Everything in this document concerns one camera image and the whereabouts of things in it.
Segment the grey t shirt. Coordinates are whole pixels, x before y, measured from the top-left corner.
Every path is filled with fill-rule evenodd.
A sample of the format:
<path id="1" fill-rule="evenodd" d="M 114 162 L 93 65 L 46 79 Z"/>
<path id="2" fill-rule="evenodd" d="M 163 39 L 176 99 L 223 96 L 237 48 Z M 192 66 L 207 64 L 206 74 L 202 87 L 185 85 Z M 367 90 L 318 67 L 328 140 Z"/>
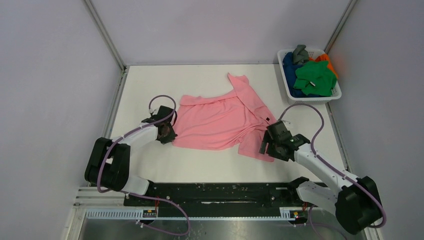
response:
<path id="1" fill-rule="evenodd" d="M 292 51 L 292 63 L 294 65 L 304 65 L 309 61 L 309 53 L 304 44 L 298 44 Z"/>

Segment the orange t shirt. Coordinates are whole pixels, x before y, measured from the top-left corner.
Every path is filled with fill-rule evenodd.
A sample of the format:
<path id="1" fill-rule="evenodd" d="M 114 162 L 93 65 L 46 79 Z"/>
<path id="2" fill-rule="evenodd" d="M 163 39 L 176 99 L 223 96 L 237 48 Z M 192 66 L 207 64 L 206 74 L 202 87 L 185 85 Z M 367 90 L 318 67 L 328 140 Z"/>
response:
<path id="1" fill-rule="evenodd" d="M 337 74 L 337 72 L 335 71 L 335 69 L 334 69 L 334 67 L 332 65 L 332 62 L 330 60 L 330 57 L 326 53 L 321 54 L 321 55 L 319 55 L 316 58 L 309 57 L 309 61 L 313 61 L 313 62 L 327 62 L 327 68 L 332 71 L 332 73 L 335 75 L 335 77 L 337 79 L 339 78 L 339 75 Z"/>

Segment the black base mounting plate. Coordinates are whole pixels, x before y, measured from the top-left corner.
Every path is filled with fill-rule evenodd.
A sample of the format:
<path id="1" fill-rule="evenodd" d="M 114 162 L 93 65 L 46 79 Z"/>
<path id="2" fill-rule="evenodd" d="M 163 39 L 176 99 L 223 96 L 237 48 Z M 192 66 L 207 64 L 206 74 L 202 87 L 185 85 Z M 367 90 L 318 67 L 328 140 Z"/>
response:
<path id="1" fill-rule="evenodd" d="M 152 207 L 161 218 L 182 217 L 179 205 L 191 218 L 306 219 L 309 203 L 298 197 L 294 184 L 280 183 L 154 183 L 148 199 L 129 196 L 126 207 Z"/>

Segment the green t shirt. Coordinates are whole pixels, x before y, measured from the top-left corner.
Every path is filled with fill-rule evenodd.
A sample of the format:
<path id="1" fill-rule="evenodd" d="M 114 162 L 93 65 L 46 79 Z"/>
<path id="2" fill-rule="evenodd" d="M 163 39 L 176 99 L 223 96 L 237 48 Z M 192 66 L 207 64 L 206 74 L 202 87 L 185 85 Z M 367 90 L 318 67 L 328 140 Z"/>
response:
<path id="1" fill-rule="evenodd" d="M 328 61 L 309 61 L 295 70 L 293 88 L 304 95 L 331 97 L 337 83 L 337 76 L 328 67 Z"/>

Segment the pink t shirt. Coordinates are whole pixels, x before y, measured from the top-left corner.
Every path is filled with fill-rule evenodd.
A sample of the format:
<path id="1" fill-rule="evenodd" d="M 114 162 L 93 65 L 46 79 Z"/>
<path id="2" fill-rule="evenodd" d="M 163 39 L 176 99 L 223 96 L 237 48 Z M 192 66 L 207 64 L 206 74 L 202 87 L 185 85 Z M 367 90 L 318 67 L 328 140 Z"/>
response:
<path id="1" fill-rule="evenodd" d="M 175 147 L 221 151 L 238 146 L 238 154 L 265 162 L 260 153 L 267 127 L 277 120 L 245 76 L 227 74 L 233 89 L 220 96 L 184 95 L 179 101 Z"/>

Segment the blue t shirt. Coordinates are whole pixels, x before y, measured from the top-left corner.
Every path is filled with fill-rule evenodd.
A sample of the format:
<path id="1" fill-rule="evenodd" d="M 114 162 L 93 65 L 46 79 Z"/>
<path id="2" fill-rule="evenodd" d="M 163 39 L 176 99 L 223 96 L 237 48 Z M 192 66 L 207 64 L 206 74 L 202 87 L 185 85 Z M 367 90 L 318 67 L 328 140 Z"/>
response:
<path id="1" fill-rule="evenodd" d="M 288 85 L 290 95 L 294 98 L 318 98 L 320 95 L 317 94 L 304 94 L 300 89 L 294 88 L 297 76 L 296 70 L 303 67 L 303 65 L 295 65 L 292 61 L 292 52 L 288 52 L 283 60 L 282 66 L 284 71 L 284 76 Z"/>

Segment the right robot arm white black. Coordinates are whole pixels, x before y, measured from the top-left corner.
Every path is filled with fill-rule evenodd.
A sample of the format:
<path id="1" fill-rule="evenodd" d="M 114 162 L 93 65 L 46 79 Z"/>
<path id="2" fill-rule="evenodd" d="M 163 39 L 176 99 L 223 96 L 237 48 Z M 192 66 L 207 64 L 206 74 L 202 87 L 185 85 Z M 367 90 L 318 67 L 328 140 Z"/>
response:
<path id="1" fill-rule="evenodd" d="M 285 162 L 293 161 L 312 172 L 324 186 L 306 177 L 291 181 L 297 197 L 333 214 L 345 231 L 356 235 L 376 221 L 387 220 L 376 183 L 331 165 L 315 149 L 314 141 L 292 135 L 279 120 L 267 126 L 259 153 Z"/>

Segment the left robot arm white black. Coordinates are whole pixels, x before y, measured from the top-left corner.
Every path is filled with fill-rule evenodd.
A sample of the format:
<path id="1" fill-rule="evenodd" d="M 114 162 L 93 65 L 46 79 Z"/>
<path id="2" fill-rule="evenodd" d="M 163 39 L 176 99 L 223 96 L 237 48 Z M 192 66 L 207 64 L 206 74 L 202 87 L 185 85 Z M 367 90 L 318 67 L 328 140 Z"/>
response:
<path id="1" fill-rule="evenodd" d="M 132 153 L 154 141 L 161 144 L 174 141 L 177 134 L 173 129 L 173 117 L 176 116 L 174 109 L 162 105 L 149 118 L 142 120 L 136 129 L 123 136 L 98 138 L 89 157 L 84 179 L 115 192 L 145 195 L 152 182 L 130 174 Z"/>

